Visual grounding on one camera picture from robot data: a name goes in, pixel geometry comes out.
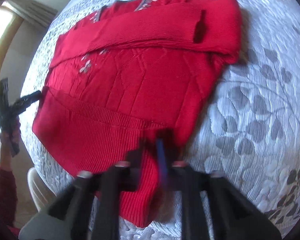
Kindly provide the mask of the person's left hand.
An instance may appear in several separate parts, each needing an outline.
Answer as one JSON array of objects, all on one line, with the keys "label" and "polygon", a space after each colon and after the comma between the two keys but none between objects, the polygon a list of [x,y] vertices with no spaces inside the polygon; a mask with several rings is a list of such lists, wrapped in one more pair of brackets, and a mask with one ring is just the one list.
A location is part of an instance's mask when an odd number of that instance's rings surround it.
[{"label": "person's left hand", "polygon": [[12,139],[7,132],[0,129],[0,168],[4,171],[12,171],[12,142],[19,144],[21,138],[20,121],[17,119],[12,133]]}]

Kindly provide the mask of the red-sleeved left forearm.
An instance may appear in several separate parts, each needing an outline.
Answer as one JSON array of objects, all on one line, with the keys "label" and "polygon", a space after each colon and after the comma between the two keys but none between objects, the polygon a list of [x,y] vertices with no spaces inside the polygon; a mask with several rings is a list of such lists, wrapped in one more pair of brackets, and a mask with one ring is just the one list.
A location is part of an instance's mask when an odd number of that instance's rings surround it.
[{"label": "red-sleeved left forearm", "polygon": [[13,172],[0,167],[0,220],[15,237],[18,237],[20,231],[14,226],[17,202],[17,186]]}]

